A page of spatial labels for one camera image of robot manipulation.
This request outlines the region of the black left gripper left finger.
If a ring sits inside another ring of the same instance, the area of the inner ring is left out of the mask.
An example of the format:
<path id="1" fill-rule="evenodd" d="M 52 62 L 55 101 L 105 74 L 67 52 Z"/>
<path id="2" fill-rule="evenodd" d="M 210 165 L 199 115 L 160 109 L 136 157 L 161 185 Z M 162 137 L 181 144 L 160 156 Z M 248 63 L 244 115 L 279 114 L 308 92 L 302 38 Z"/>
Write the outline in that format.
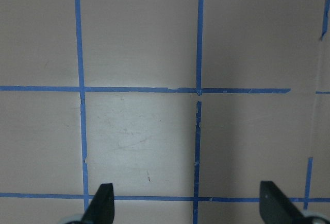
<path id="1" fill-rule="evenodd" d="M 112 224 L 114 221 L 114 192 L 112 183 L 101 184 L 80 223 Z"/>

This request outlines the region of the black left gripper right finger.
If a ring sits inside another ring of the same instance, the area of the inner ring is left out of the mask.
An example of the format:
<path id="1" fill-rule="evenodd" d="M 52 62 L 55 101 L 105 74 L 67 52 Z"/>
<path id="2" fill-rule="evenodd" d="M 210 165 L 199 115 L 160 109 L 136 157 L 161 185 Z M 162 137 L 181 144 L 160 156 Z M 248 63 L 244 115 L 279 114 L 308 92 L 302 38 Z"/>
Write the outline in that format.
<path id="1" fill-rule="evenodd" d="M 259 213 L 266 224 L 313 223 L 312 217 L 305 217 L 273 181 L 260 182 Z"/>

